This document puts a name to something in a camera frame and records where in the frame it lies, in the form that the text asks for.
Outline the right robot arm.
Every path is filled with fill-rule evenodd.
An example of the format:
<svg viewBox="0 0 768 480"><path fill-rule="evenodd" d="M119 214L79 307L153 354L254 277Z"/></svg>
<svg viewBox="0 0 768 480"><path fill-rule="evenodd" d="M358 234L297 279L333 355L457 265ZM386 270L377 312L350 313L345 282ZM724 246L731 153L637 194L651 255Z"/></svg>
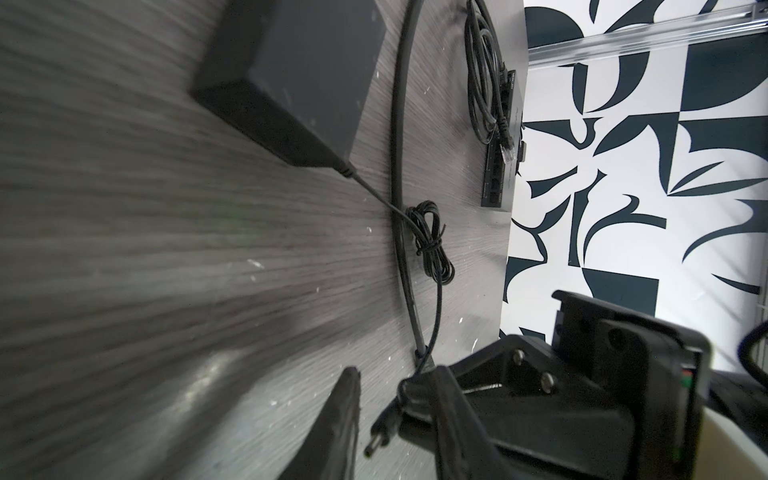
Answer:
<svg viewBox="0 0 768 480"><path fill-rule="evenodd" d="M703 421L767 449L767 389L714 370L694 330L557 291L551 342L508 335L404 380L399 435L442 479L689 479Z"/></svg>

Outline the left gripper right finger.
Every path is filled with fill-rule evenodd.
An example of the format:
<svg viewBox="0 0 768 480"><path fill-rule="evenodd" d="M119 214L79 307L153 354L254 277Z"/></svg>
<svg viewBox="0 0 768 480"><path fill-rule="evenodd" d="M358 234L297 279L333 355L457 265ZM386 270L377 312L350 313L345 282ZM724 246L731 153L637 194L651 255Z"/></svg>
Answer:
<svg viewBox="0 0 768 480"><path fill-rule="evenodd" d="M439 479L513 479L451 370L428 374L428 401Z"/></svg>

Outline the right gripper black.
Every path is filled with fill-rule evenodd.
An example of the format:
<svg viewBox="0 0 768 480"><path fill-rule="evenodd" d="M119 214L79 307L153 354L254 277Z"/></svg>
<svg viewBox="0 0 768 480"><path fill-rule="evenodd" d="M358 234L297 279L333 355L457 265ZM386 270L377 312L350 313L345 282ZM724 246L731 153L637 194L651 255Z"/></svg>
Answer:
<svg viewBox="0 0 768 480"><path fill-rule="evenodd" d="M445 366L516 477L692 478L710 341L586 295L552 296L554 350L512 335ZM435 452L429 373L401 384L398 435Z"/></svg>

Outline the black network switch box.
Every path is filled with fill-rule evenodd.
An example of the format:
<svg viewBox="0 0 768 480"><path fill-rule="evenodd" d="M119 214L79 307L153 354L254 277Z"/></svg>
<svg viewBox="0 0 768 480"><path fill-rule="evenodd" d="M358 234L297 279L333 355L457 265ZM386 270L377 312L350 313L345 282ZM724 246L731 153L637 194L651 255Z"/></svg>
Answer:
<svg viewBox="0 0 768 480"><path fill-rule="evenodd" d="M508 141L504 144L500 134L495 133L487 145L481 206L510 213L515 177L520 160L525 155L522 140L523 95L517 86L515 70L509 70L501 83L501 100L508 118Z"/></svg>

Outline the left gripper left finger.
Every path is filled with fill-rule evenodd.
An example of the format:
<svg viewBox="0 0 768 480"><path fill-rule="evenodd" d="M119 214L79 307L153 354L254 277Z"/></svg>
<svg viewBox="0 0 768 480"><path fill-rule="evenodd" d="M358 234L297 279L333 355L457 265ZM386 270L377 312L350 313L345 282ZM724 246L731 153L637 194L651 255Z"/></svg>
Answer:
<svg viewBox="0 0 768 480"><path fill-rule="evenodd" d="M354 478L360 396L360 372L346 367L280 480Z"/></svg>

